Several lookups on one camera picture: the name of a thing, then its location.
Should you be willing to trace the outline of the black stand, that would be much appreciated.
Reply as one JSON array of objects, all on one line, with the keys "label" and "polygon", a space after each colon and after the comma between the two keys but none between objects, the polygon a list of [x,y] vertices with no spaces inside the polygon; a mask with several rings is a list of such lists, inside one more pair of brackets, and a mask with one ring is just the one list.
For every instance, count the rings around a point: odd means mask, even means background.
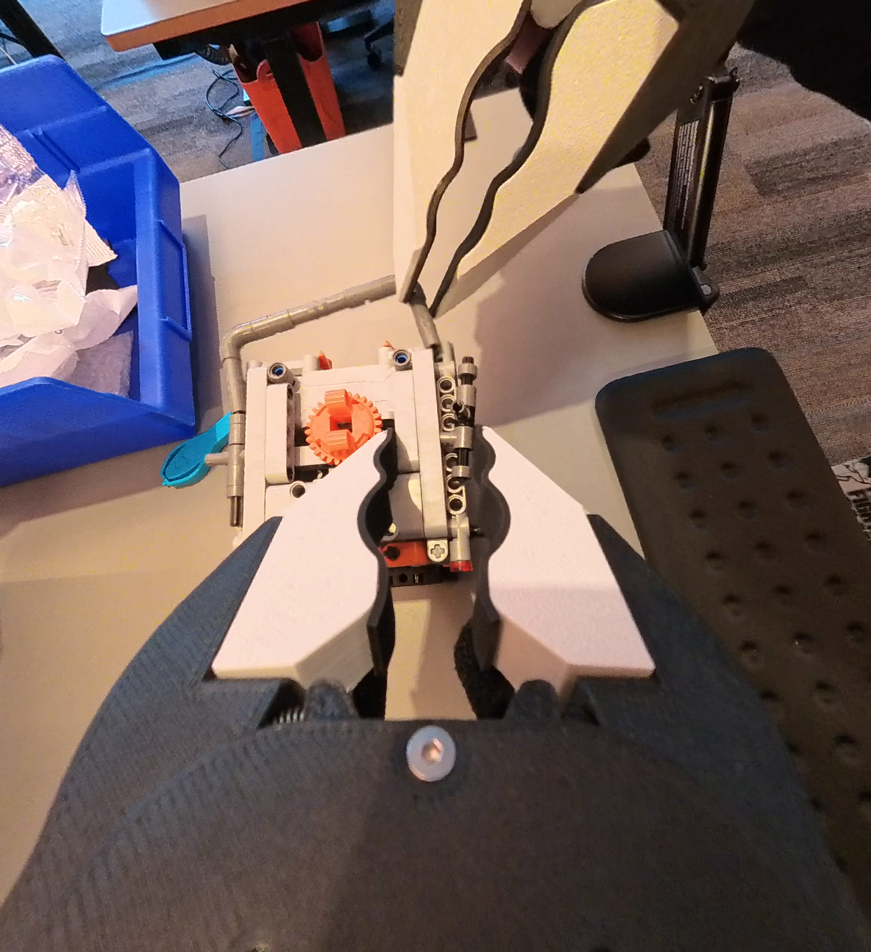
[{"label": "black stand", "polygon": [[639,323],[695,309],[720,290],[706,272],[706,246],[739,78],[725,61],[676,114],[663,227],[608,244],[587,262],[584,297],[617,322]]}]

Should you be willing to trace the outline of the purple cloth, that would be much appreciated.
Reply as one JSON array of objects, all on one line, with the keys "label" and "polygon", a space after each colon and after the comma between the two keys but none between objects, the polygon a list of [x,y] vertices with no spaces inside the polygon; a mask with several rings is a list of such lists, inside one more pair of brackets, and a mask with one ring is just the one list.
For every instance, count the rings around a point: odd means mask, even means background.
[{"label": "purple cloth", "polygon": [[133,344],[131,331],[81,350],[63,344],[64,358],[49,376],[77,387],[127,398],[131,391]]}]

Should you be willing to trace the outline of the clear plastic bags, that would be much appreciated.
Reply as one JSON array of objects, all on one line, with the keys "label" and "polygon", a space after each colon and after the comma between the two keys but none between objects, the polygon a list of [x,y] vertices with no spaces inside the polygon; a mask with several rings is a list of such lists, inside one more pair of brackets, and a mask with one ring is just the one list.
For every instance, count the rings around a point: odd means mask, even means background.
[{"label": "clear plastic bags", "polygon": [[0,388],[50,378],[63,344],[81,350],[119,334],[136,286],[89,289],[92,270],[115,258],[76,173],[57,184],[0,123]]}]

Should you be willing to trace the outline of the person's right forearm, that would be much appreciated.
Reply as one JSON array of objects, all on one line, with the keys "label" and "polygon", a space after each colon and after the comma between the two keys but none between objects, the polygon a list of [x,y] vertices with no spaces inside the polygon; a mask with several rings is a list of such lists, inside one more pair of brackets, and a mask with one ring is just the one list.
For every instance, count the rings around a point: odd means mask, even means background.
[{"label": "person's right forearm", "polygon": [[871,1],[758,1],[737,40],[841,103],[871,98]]}]

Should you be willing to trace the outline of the teal brick separator tool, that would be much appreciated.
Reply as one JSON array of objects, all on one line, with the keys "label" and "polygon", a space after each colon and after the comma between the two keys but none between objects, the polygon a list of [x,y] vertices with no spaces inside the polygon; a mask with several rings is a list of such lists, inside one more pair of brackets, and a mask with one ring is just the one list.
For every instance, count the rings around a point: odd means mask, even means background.
[{"label": "teal brick separator tool", "polygon": [[225,414],[204,432],[175,447],[160,470],[161,484],[186,488],[201,482],[215,466],[227,462],[231,413]]}]

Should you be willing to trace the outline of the blue plastic bin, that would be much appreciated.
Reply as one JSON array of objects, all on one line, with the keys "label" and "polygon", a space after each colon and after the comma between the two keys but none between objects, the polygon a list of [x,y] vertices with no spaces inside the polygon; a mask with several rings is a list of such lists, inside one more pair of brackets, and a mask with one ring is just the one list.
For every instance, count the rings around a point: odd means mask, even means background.
[{"label": "blue plastic bin", "polygon": [[75,173],[109,274],[137,287],[130,395],[40,377],[0,388],[0,487],[190,437],[191,310],[179,184],[158,152],[65,61],[0,69],[0,123],[57,184]]}]

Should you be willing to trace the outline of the red metal frame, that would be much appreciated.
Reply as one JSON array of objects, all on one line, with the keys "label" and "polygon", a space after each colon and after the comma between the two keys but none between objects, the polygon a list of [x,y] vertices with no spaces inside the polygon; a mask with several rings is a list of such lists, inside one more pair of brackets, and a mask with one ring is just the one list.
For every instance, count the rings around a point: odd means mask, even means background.
[{"label": "red metal frame", "polygon": [[323,35],[317,22],[274,39],[228,47],[236,76],[279,154],[345,136]]}]

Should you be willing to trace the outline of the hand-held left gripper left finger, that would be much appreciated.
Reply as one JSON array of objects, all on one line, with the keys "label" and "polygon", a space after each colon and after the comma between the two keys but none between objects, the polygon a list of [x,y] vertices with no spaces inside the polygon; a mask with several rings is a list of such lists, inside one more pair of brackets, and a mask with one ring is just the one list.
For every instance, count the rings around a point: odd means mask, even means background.
[{"label": "hand-held left gripper left finger", "polygon": [[393,436],[374,436],[280,520],[213,662],[220,680],[357,685],[387,674],[394,610],[382,538]]}]

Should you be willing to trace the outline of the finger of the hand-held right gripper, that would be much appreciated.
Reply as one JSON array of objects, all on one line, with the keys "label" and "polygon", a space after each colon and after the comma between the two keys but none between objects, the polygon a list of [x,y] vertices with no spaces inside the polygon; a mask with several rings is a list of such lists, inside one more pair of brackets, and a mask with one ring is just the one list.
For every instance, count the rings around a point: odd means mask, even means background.
[{"label": "finger of the hand-held right gripper", "polygon": [[424,1],[394,77],[393,255],[408,302],[436,236],[439,204],[464,157],[466,111],[490,65],[512,47],[526,1]]},{"label": "finger of the hand-held right gripper", "polygon": [[554,31],[540,67],[531,129],[489,183],[433,310],[478,290],[565,207],[654,70],[680,23],[655,1],[584,2]]}]

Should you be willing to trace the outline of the grey toy brick model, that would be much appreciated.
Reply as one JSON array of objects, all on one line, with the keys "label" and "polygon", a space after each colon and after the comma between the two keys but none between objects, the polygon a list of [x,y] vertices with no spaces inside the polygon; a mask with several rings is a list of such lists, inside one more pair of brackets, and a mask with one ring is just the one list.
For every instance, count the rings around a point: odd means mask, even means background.
[{"label": "grey toy brick model", "polygon": [[245,363],[251,343],[395,293],[393,276],[230,330],[220,346],[230,412],[223,450],[235,541],[281,517],[382,431],[393,435],[389,527],[378,546],[394,588],[472,571],[465,485],[472,475],[477,365],[454,357],[424,301],[410,309],[421,346],[384,342],[374,363],[335,366],[324,352]]}]

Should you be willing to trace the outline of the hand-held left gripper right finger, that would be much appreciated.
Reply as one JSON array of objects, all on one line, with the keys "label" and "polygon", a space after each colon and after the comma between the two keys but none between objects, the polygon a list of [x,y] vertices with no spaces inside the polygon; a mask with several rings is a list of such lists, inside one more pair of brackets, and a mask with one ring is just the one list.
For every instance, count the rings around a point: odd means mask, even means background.
[{"label": "hand-held left gripper right finger", "polygon": [[584,510],[496,432],[477,432],[473,650],[513,688],[570,693],[588,677],[655,671]]}]

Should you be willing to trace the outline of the wooden desk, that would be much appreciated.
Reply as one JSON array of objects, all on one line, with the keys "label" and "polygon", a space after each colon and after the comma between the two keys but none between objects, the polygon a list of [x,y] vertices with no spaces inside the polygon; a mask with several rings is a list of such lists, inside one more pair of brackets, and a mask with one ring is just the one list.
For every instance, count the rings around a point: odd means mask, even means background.
[{"label": "wooden desk", "polygon": [[346,1],[105,1],[100,30],[116,52],[190,38],[203,43],[283,40],[289,28]]}]

